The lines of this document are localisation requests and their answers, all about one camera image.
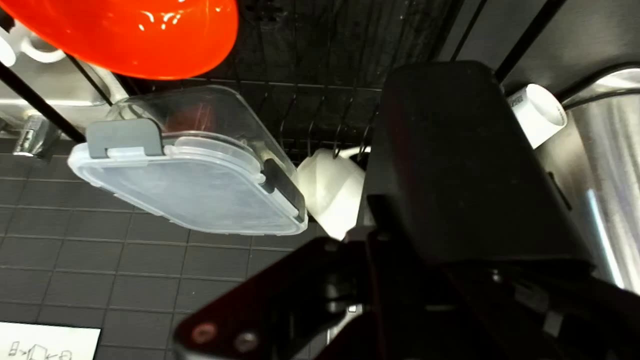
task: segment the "white label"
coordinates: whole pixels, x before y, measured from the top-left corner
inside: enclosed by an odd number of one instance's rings
[[[92,360],[99,328],[0,322],[0,360]]]

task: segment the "dark tiled wall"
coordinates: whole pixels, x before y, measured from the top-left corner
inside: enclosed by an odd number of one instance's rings
[[[3,152],[0,320],[99,327],[99,360],[172,358],[182,316],[318,234],[189,232],[84,184],[65,157]]]

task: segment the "white handle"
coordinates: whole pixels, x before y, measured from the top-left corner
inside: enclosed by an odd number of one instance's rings
[[[26,36],[22,43],[20,43],[20,51],[30,57],[33,60],[37,62],[43,62],[43,64],[52,64],[52,62],[61,62],[65,59],[65,53],[58,48],[58,51],[52,51],[52,53],[43,53],[38,48],[34,48],[30,36]]]
[[[16,64],[16,51],[13,48],[10,35],[7,35],[4,29],[0,29],[0,62],[9,69]]]

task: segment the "clear plastic lid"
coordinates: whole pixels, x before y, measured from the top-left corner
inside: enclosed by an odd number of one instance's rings
[[[108,121],[154,121],[164,136],[232,138],[255,151],[258,160],[275,160],[288,177],[294,164],[263,127],[243,96],[225,86],[196,86],[147,96],[133,96],[115,105]]]
[[[280,236],[307,231],[305,200],[288,192],[288,179],[266,172],[251,151],[228,141],[179,136],[162,157],[128,147],[108,151],[107,159],[79,145],[69,164],[90,184],[192,231]]]

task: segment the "clear container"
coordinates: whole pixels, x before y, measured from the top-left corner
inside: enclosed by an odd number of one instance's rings
[[[263,127],[245,98],[225,86],[196,86],[133,96],[115,105],[108,121],[153,121],[166,141],[203,136],[251,148],[261,163],[275,160],[288,177],[297,166]]]
[[[301,234],[294,166],[249,105],[221,86],[128,98],[69,164],[119,199],[215,234]]]

